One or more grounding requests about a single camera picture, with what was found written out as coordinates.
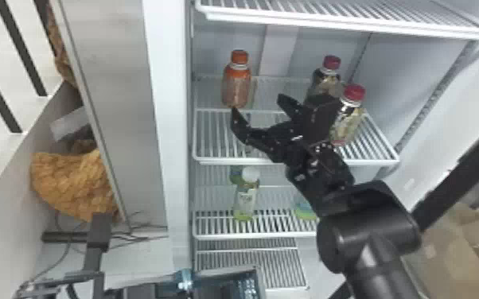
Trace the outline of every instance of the staircase railing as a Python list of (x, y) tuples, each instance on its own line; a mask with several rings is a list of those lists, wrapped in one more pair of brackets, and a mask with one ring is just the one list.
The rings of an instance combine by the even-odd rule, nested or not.
[[(43, 28), (46, 30), (46, 3), (48, 0), (34, 0), (34, 4), (37, 8), (37, 12), (43, 24)], [(0, 0), (0, 18), (3, 20), (4, 25), (7, 29), (8, 34), (11, 37), (11, 41), (13, 42), (18, 55), (21, 58), (21, 62), (28, 73), (29, 79), (35, 92), (39, 96), (47, 96), (47, 92), (45, 89), (45, 85), (43, 84), (41, 77), (37, 71), (35, 64), (33, 63), (32, 57), (29, 54), (28, 48), (24, 40), (22, 39), (21, 32), (17, 27), (17, 23), (15, 22), (14, 16), (11, 13), (10, 8), (7, 5), (6, 0)], [(0, 93), (0, 117), (6, 124), (8, 131), (14, 134), (21, 134), (22, 128), (18, 124), (17, 119), (15, 118), (13, 112), (11, 111), (10, 107), (7, 105), (4, 97)]]

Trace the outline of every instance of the glass bottle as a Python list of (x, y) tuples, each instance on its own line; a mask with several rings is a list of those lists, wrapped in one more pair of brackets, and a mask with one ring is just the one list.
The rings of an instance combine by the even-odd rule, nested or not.
[(338, 99), (343, 91), (340, 75), (337, 73), (341, 60), (337, 56), (328, 55), (323, 65), (313, 71), (312, 82), (306, 92), (305, 105), (309, 105), (308, 98), (313, 95), (328, 94)]
[(364, 108), (362, 101), (366, 90), (358, 84), (350, 84), (340, 97), (341, 107), (330, 130), (330, 139), (334, 146), (344, 146), (354, 137), (362, 120)]
[(221, 100), (227, 107), (243, 108), (247, 105), (251, 70), (247, 66), (249, 55), (243, 50), (234, 50), (231, 62), (224, 68), (221, 84)]
[(255, 214), (256, 193), (260, 187), (260, 171), (247, 166), (241, 173), (241, 183), (236, 186), (232, 214), (240, 221), (248, 221)]

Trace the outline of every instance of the red bottle cap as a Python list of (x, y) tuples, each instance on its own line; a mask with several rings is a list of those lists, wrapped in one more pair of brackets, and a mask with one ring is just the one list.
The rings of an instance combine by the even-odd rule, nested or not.
[(344, 97), (352, 101), (361, 101), (365, 94), (366, 89), (358, 84), (350, 84), (344, 90)]
[(338, 69), (340, 68), (340, 62), (341, 60), (339, 57), (327, 55), (323, 60), (323, 67), (328, 69)]
[(235, 64), (247, 64), (249, 54), (243, 50), (234, 50), (230, 60)]

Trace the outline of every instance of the sauce bottle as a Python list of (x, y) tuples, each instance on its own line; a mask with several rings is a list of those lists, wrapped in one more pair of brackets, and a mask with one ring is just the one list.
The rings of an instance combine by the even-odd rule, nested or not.
[(234, 50), (231, 62), (224, 68), (221, 98), (227, 107), (243, 108), (247, 105), (251, 70), (247, 66), (249, 55), (243, 50)]
[(340, 68), (339, 57), (328, 55), (323, 60), (323, 65), (313, 71), (312, 82), (306, 92), (304, 104), (309, 105), (308, 98), (312, 95), (326, 93), (338, 99), (341, 96), (343, 87), (340, 82), (340, 75), (337, 73)]
[(362, 101), (365, 93), (366, 90), (358, 84), (345, 87), (344, 94), (340, 97), (341, 107), (330, 130), (330, 139), (334, 146), (344, 146), (354, 137), (364, 113)]

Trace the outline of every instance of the refrigerator shelf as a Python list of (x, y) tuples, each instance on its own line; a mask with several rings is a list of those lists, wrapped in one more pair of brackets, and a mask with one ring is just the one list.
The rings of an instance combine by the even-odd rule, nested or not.
[(268, 290), (305, 289), (298, 248), (293, 239), (196, 241), (195, 271), (257, 265)]
[(434, 0), (196, 0), (210, 21), (479, 40), (479, 18)]
[[(192, 175), (195, 186), (230, 186), (230, 166), (228, 165), (201, 165), (191, 160)], [(260, 181), (263, 186), (291, 186), (286, 179), (284, 164), (259, 166)]]
[[(193, 159), (202, 165), (271, 165), (265, 153), (245, 146), (230, 130), (230, 112), (195, 110), (193, 126)], [(283, 113), (244, 111), (253, 127), (267, 127), (287, 119)], [(336, 148), (349, 166), (392, 166), (399, 156), (380, 132), (372, 118), (365, 114), (355, 139)]]
[(259, 189), (255, 216), (238, 221), (232, 216), (235, 185), (197, 187), (192, 209), (193, 237), (199, 240), (314, 237), (318, 220), (299, 219), (293, 211), (293, 186)]

